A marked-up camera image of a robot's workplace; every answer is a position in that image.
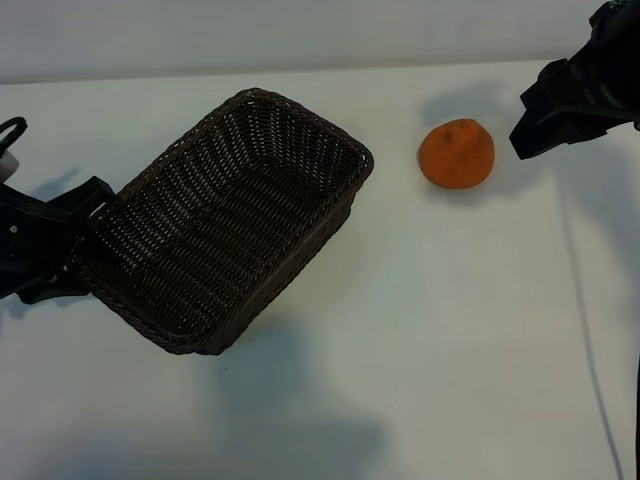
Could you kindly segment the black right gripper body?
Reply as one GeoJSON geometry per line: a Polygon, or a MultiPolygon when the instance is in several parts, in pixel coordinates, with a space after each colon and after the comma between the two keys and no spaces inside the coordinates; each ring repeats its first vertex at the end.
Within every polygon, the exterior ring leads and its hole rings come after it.
{"type": "Polygon", "coordinates": [[[607,1],[589,24],[587,43],[547,64],[521,95],[526,123],[607,130],[639,121],[639,3],[607,1]]]}

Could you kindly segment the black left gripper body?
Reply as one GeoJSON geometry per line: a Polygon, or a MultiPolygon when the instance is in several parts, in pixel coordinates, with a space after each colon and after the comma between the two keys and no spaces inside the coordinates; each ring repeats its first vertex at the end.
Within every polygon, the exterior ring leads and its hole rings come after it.
{"type": "Polygon", "coordinates": [[[1,296],[65,270],[80,236],[79,217],[1,186],[1,296]]]}

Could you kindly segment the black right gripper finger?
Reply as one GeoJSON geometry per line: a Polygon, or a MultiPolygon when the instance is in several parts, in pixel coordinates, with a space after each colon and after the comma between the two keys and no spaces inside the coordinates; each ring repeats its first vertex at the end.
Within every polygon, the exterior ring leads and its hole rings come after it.
{"type": "Polygon", "coordinates": [[[558,119],[537,123],[531,112],[525,112],[509,135],[509,140],[521,160],[539,156],[571,138],[566,125],[558,119]]]}
{"type": "Polygon", "coordinates": [[[569,144],[588,142],[607,134],[607,129],[600,124],[579,124],[574,127],[574,134],[569,144]]]}

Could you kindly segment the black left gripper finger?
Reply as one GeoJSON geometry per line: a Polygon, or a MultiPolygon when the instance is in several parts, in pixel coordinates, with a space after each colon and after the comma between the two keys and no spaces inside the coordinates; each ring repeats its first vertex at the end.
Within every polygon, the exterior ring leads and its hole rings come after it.
{"type": "Polygon", "coordinates": [[[21,302],[34,305],[44,300],[79,297],[89,294],[89,289],[73,272],[62,270],[51,278],[39,281],[17,292],[21,302]]]}
{"type": "Polygon", "coordinates": [[[93,176],[78,187],[48,201],[49,205],[69,212],[73,216],[88,218],[105,203],[116,199],[111,187],[93,176]]]}

